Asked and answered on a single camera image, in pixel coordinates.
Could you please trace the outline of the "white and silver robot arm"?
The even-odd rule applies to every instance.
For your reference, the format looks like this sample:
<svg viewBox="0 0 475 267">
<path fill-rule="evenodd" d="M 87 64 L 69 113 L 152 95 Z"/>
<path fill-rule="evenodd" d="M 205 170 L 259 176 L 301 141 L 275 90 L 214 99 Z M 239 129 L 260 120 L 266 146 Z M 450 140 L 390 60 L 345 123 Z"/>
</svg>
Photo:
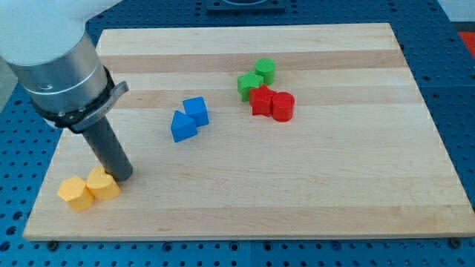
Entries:
<svg viewBox="0 0 475 267">
<path fill-rule="evenodd" d="M 1 57 L 37 108 L 77 111 L 104 91 L 105 69 L 85 25 L 118 3 L 1 0 Z"/>
</svg>

